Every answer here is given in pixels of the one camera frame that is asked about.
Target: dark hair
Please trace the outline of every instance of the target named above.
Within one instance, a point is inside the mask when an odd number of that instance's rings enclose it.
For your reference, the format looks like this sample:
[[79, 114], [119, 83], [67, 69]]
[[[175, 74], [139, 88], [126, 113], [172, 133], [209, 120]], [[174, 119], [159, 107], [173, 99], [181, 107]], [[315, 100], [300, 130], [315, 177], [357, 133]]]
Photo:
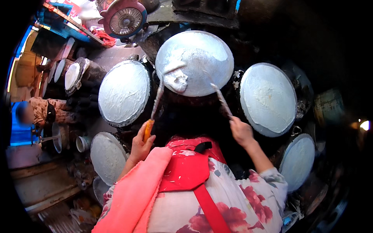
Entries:
[[17, 108], [16, 108], [16, 119], [17, 119], [18, 123], [22, 123], [22, 119], [23, 119], [23, 116], [25, 114], [25, 111], [26, 111], [26, 108], [27, 108], [28, 104], [29, 103], [27, 101], [22, 101], [17, 106]]

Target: fan grille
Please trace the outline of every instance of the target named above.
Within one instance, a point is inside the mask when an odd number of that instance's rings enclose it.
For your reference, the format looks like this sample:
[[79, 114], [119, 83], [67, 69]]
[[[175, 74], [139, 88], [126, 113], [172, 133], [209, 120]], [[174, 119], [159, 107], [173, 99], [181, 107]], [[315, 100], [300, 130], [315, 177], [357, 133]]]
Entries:
[[117, 11], [110, 19], [110, 29], [117, 35], [129, 35], [134, 32], [142, 22], [141, 12], [133, 7]]

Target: apron strap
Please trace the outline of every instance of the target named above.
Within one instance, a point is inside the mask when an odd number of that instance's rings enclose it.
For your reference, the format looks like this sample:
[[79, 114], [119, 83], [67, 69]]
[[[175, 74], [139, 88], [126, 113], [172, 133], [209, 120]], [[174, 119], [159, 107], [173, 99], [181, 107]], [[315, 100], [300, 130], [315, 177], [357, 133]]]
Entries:
[[212, 231], [214, 233], [231, 232], [222, 214], [219, 212], [216, 204], [207, 191], [205, 184], [201, 184], [199, 187], [193, 190], [193, 192], [203, 210], [203, 213], [205, 214], [207, 221], [210, 224]]

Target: red apron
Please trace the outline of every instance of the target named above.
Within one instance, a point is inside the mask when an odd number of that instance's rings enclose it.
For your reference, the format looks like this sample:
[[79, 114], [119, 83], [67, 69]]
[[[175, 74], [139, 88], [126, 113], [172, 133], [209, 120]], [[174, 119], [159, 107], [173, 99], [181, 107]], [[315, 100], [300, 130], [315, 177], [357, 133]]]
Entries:
[[207, 137], [184, 139], [176, 136], [166, 147], [172, 149], [173, 154], [164, 172], [159, 192], [193, 190], [213, 232], [230, 232], [204, 185], [210, 175], [208, 157], [226, 164], [217, 143]]

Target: woman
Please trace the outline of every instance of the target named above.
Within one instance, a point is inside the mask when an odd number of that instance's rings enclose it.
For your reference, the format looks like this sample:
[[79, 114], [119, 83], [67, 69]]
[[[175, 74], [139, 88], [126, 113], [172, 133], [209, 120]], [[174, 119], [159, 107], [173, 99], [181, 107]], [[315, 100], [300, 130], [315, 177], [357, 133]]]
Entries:
[[[280, 232], [288, 185], [253, 138], [248, 124], [237, 117], [230, 121], [233, 137], [247, 151], [257, 170], [251, 170], [245, 180], [235, 180], [217, 143], [209, 138], [174, 137], [166, 145], [171, 150], [154, 148], [149, 154], [155, 135], [143, 143], [145, 125], [133, 139], [123, 172], [104, 194], [103, 212], [93, 232]], [[146, 175], [144, 180], [133, 178], [137, 173], [151, 172], [145, 164], [148, 160], [150, 168], [152, 163], [154, 170], [161, 167], [159, 160], [165, 158], [162, 153], [167, 150], [172, 155], [162, 170], [160, 184], [156, 185], [155, 200], [138, 200], [152, 189], [149, 184], [143, 189], [139, 186], [146, 185], [153, 176]], [[205, 158], [207, 176], [203, 177], [201, 164]], [[201, 177], [201, 184], [190, 184]], [[138, 188], [141, 192], [137, 196], [124, 197]], [[138, 208], [140, 217], [136, 217]]]
[[46, 122], [48, 123], [77, 123], [81, 116], [78, 113], [69, 112], [66, 100], [47, 99], [32, 97], [28, 103], [21, 102], [16, 109], [18, 121], [23, 124], [34, 124], [39, 127], [37, 132], [40, 135]]

